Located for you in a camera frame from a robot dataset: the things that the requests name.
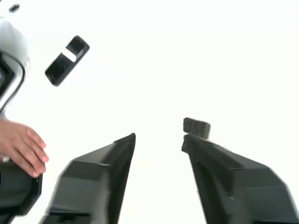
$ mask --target black rectangular piece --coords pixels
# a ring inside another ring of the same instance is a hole
[[[59,86],[88,52],[89,48],[89,45],[81,37],[78,35],[75,36],[66,46],[66,49],[76,56],[76,61],[71,61],[67,56],[61,53],[45,72],[50,82],[54,86]]]

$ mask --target finger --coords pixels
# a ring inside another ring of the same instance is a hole
[[[35,141],[31,140],[31,138],[28,138],[27,136],[23,137],[22,140],[35,152],[42,162],[46,163],[49,161],[47,154],[36,144]]]
[[[39,172],[37,172],[36,169],[34,169],[34,167],[16,149],[9,151],[9,157],[15,162],[15,164],[33,178],[37,178],[39,176]]]
[[[32,138],[41,148],[46,148],[46,143],[42,140],[42,138],[33,130],[32,128],[28,127],[27,135]]]
[[[39,173],[46,171],[45,164],[40,161],[35,152],[22,140],[15,143],[15,149],[36,169]]]

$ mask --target black plastic piece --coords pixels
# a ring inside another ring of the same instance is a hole
[[[14,4],[9,8],[9,12],[10,13],[15,13],[16,11],[18,11],[20,9],[20,5],[19,4]]]
[[[26,215],[42,192],[43,175],[32,178],[12,161],[0,163],[0,224]]]
[[[15,73],[11,68],[5,63],[0,53],[0,96],[6,91],[8,86],[11,84],[15,77]]]
[[[283,181],[267,166],[187,134],[207,224],[299,224]]]
[[[81,37],[75,36],[66,46],[66,49],[76,56],[76,61],[71,61],[61,53],[45,71],[50,82],[54,86],[59,86],[88,52],[89,48],[89,45]]]
[[[211,125],[204,121],[185,118],[183,123],[183,131],[188,134],[194,134],[204,139],[209,138]]]
[[[57,181],[42,224],[117,224],[135,134],[72,160]]]

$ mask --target black textured block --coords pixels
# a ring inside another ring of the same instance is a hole
[[[194,134],[203,139],[208,139],[211,125],[204,121],[194,120],[192,118],[185,118],[183,123],[183,130],[187,134]]]

